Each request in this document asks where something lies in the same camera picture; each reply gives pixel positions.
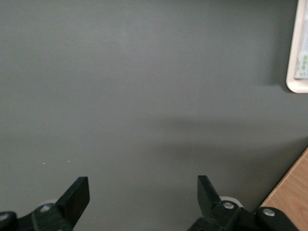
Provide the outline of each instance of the gray table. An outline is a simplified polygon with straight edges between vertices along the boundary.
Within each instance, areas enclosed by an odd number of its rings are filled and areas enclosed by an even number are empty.
[[[1,1],[0,208],[88,176],[76,231],[186,230],[197,175],[255,208],[308,144],[295,0]]]

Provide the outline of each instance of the screw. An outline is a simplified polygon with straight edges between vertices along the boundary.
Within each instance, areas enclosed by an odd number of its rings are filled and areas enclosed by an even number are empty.
[[[2,215],[0,215],[0,221],[3,221],[3,220],[5,220],[8,217],[9,217],[9,214],[7,214],[7,213],[2,214]]]
[[[231,204],[230,202],[225,202],[223,203],[223,206],[227,209],[233,209],[234,208],[234,205]]]
[[[46,211],[48,211],[50,208],[52,207],[52,204],[45,204],[45,205],[42,205],[41,208],[39,209],[39,211],[41,213],[44,213]]]
[[[273,217],[275,216],[275,212],[269,208],[265,208],[263,210],[263,213],[266,215],[266,216],[269,216],[269,217]]]

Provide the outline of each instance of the metal screw head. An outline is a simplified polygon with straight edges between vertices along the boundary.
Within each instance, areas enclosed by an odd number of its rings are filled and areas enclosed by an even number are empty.
[[[51,207],[52,207],[52,204],[45,204],[45,205],[42,205],[42,206],[39,208],[39,211],[40,211],[41,213],[44,213],[44,212],[48,211]]]
[[[8,217],[9,217],[9,214],[7,214],[7,213],[2,214],[2,215],[0,215],[0,221],[3,221],[3,220],[5,220]]]
[[[263,213],[266,215],[266,216],[269,216],[269,217],[273,217],[275,216],[275,212],[269,208],[265,208],[263,210]]]
[[[223,206],[227,209],[233,209],[234,208],[234,205],[231,204],[230,202],[225,202],[223,203]]]

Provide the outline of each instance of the white tray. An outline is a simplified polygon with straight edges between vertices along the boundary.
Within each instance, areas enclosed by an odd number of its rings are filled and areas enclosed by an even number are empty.
[[[308,62],[304,64],[303,59],[303,43],[306,40],[308,41],[308,0],[299,0],[286,79],[288,88],[295,93],[308,93],[308,79],[296,79],[299,72],[305,72],[308,75]]]

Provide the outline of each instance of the wooden surface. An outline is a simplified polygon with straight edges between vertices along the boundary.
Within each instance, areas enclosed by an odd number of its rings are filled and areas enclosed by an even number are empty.
[[[308,148],[261,206],[280,209],[300,231],[308,231]]]

